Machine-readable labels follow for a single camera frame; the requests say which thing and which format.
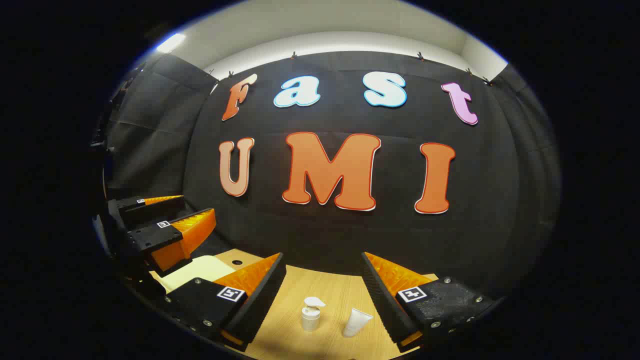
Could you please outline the white squeeze tube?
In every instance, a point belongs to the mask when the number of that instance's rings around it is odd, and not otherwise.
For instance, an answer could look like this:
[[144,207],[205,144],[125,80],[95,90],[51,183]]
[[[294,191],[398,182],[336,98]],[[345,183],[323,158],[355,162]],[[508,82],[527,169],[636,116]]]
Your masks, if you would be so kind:
[[368,313],[365,313],[356,308],[352,308],[350,310],[349,318],[342,331],[343,337],[355,337],[373,318],[374,316]]

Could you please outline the black backdrop cloth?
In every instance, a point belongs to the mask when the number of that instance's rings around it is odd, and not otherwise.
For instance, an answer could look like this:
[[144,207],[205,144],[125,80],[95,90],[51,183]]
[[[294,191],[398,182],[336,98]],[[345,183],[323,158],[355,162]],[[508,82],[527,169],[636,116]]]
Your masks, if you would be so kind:
[[[214,208],[214,245],[288,265],[358,275],[369,252],[490,297],[514,289],[546,246],[562,171],[546,110],[507,66],[491,85],[408,55],[300,55],[216,80],[153,55],[132,80],[107,138],[117,199],[182,195]],[[332,160],[349,136],[380,139],[373,210],[287,203],[291,133],[315,133]]]

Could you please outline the white pump bottle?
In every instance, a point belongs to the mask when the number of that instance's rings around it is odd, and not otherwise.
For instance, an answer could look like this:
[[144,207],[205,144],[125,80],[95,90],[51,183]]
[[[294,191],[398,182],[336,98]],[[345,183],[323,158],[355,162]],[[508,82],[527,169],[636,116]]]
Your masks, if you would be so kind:
[[304,299],[304,307],[301,309],[301,326],[304,331],[313,332],[317,329],[322,308],[325,306],[326,303],[316,296]]

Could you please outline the pale yellow suitcase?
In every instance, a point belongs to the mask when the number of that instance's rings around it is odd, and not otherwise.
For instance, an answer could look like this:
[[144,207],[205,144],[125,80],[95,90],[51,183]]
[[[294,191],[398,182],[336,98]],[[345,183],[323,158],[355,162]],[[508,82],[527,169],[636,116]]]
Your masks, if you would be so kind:
[[190,263],[168,275],[159,276],[155,271],[149,271],[149,274],[164,287],[167,293],[170,293],[194,278],[215,281],[235,271],[235,268],[221,259],[212,255],[203,255],[192,259]]

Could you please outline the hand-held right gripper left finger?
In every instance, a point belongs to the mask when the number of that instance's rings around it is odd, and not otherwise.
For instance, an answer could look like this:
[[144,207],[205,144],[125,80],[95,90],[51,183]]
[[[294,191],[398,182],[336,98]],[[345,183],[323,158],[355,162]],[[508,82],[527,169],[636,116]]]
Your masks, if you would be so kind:
[[283,258],[275,253],[214,281],[194,277],[165,296],[166,311],[200,337],[245,351],[284,281]]

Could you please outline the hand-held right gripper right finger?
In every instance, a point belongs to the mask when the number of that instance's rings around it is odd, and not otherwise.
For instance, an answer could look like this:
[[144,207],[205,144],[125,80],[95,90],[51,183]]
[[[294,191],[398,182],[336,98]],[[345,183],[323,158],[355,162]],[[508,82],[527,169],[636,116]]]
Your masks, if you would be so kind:
[[367,251],[361,259],[368,294],[403,353],[452,343],[503,303],[452,276],[428,278]]

